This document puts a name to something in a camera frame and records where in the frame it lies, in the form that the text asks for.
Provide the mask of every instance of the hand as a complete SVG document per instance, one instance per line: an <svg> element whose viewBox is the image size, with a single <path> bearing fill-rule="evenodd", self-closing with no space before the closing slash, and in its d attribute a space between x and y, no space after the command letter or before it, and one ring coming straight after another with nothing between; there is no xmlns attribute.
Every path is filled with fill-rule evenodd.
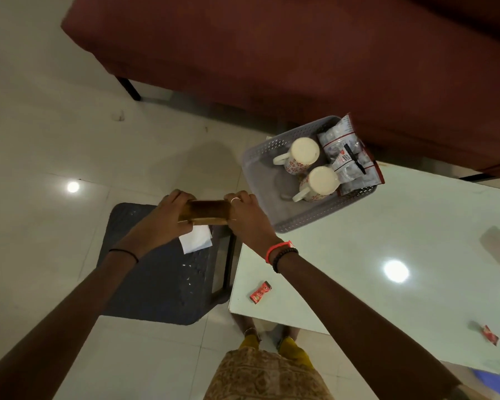
<svg viewBox="0 0 500 400"><path fill-rule="evenodd" d="M152 249L187 234L193 230L191 222L178 222L183 205L196 199L193 195L178 189L166 195L157 207L137 223L116 245L137 257L142 257Z"/></svg>
<svg viewBox="0 0 500 400"><path fill-rule="evenodd" d="M249 195L246 191L240 191L236 194L227 194L224 199L231 202L232 207L233 220L228 220L227 225L243 243L262 258L265 258L269 248L283 241L276 235L254 194Z"/></svg>

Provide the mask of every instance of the table top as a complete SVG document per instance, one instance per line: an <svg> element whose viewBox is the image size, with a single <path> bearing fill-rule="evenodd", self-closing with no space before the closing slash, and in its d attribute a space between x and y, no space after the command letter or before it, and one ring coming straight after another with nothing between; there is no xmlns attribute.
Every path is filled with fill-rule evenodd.
<svg viewBox="0 0 500 400"><path fill-rule="evenodd" d="M280 236L441 361L500 373L500 341L495 347L478 332L487 324L500 337L500 189L380 166L387 183L373 194ZM404 267L406 280L393 282ZM272 291L254 304L248 296L265 280ZM229 308L327 333L247 246Z"/></svg>

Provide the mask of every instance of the person's left arm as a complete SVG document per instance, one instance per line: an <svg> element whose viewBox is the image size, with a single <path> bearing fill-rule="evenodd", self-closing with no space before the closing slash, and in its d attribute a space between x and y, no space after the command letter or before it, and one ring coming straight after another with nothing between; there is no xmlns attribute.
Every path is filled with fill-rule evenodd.
<svg viewBox="0 0 500 400"><path fill-rule="evenodd" d="M115 248L138 258L190 232L178 223L183 205L193 196L179 190L167 195ZM135 265L132 255L112 251L100 267L0 360L0 399L51 399L59 389L96 319Z"/></svg>

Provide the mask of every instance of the white mug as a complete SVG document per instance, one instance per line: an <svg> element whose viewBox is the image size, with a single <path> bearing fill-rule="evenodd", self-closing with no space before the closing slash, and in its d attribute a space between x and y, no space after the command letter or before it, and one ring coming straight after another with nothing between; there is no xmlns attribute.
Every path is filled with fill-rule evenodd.
<svg viewBox="0 0 500 400"><path fill-rule="evenodd" d="M308 202L324 199L339 187L337 174L325 166L316 167L300 183L300 192L293 196L293 201L305 199Z"/></svg>
<svg viewBox="0 0 500 400"><path fill-rule="evenodd" d="M293 142L287 153L274 157L272 162L276 165L283 164L289 174L296 175L311 167L319 154L320 148L315 140L300 137Z"/></svg>

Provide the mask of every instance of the red wristband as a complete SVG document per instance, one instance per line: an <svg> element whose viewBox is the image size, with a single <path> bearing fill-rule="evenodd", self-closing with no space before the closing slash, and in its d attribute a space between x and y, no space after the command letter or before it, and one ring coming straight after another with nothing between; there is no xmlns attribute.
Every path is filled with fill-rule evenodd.
<svg viewBox="0 0 500 400"><path fill-rule="evenodd" d="M278 248L278 247L282 247L282 246L289 246L289 247L294 247L293 243L291 242L291 240L289 240L288 242L281 242L279 244L274 244L271 248L269 248L267 250L267 254L265 254L265 262L267 264L270 264L269 262L269 256L270 256L270 253L273 252L274 249Z"/></svg>

